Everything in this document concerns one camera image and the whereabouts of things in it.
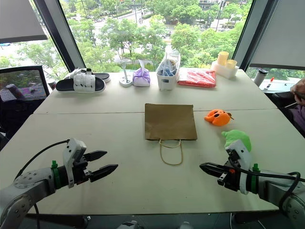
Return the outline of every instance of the orange plush fish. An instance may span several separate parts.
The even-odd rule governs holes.
[[[214,109],[209,112],[209,114],[204,117],[205,121],[208,121],[216,126],[223,126],[229,123],[230,119],[233,119],[231,117],[232,115],[230,113],[227,113],[224,110],[221,109]]]

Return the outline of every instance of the red plastic bag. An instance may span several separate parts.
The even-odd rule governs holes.
[[[194,87],[215,87],[216,73],[203,68],[180,68],[178,84]]]

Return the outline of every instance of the pen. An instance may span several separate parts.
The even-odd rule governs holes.
[[[271,83],[274,79],[275,79],[274,77],[271,78],[270,83],[268,84],[268,86],[265,87],[264,90],[268,90],[268,88],[271,86]]]

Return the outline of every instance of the person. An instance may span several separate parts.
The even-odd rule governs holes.
[[[290,88],[290,92],[295,97],[297,106],[293,109],[280,108],[287,119],[295,126],[295,128],[305,138],[305,99],[300,98],[295,92],[305,95],[305,78],[301,79]]]
[[[305,99],[300,98],[295,92],[305,95],[305,78],[301,79],[291,87],[290,92],[294,94],[295,101],[298,104],[294,109],[290,109],[293,115],[293,120],[298,127],[301,128],[301,133],[305,137]]]

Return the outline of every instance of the purple bag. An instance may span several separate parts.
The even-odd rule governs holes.
[[[149,87],[151,83],[149,71],[144,68],[144,64],[141,60],[139,60],[139,62],[142,68],[139,68],[138,70],[133,72],[133,85],[138,87]]]

